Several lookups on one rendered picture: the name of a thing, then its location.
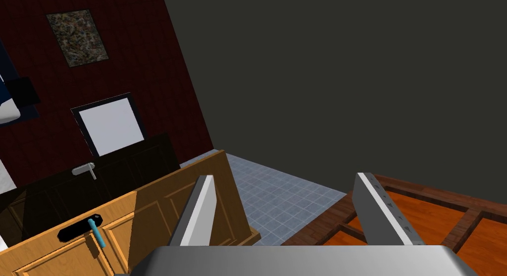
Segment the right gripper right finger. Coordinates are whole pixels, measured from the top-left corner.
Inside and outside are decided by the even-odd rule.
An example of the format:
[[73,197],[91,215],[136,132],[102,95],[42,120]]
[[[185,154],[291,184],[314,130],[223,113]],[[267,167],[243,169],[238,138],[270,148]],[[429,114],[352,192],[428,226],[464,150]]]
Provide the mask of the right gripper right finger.
[[370,246],[424,246],[424,241],[373,174],[356,174],[352,201]]

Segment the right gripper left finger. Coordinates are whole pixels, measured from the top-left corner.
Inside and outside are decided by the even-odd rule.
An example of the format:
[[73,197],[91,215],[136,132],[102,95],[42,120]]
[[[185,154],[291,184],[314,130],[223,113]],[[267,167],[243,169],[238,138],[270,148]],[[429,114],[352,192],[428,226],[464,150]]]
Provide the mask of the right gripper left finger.
[[179,217],[169,246],[209,246],[216,210],[216,190],[212,175],[197,178]]

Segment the light brown wooden door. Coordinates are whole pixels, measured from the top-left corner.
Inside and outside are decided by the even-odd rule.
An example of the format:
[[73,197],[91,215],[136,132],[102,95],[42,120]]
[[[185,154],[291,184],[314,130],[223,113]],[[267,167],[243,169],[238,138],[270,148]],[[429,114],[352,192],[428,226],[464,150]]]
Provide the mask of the light brown wooden door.
[[[210,243],[252,246],[261,239],[249,225],[225,151],[215,152],[146,186],[0,252],[0,276],[114,276],[128,273],[153,249],[165,246],[195,181],[214,178],[217,206]],[[100,236],[85,232],[68,242],[58,232],[88,216],[102,217]]]

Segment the dark brown panelled door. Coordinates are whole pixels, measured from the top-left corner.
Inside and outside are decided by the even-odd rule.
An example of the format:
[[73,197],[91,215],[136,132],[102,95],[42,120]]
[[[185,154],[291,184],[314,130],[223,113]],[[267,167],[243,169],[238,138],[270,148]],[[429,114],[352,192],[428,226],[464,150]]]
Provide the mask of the dark brown panelled door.
[[167,134],[93,160],[92,171],[65,170],[0,194],[0,237],[14,246],[117,197],[177,171]]

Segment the white picture with black frame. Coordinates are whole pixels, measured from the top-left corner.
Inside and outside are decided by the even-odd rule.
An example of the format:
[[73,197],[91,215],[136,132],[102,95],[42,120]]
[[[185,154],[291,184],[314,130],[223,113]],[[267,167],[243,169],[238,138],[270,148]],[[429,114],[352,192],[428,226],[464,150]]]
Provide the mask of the white picture with black frame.
[[71,112],[95,158],[148,139],[130,92],[72,108]]

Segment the speckled brown wall picture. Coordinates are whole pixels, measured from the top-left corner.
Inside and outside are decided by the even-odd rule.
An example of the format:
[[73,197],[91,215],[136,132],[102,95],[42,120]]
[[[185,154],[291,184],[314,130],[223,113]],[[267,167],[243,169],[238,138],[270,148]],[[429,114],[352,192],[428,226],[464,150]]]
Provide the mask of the speckled brown wall picture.
[[109,59],[90,10],[51,13],[46,18],[70,68]]

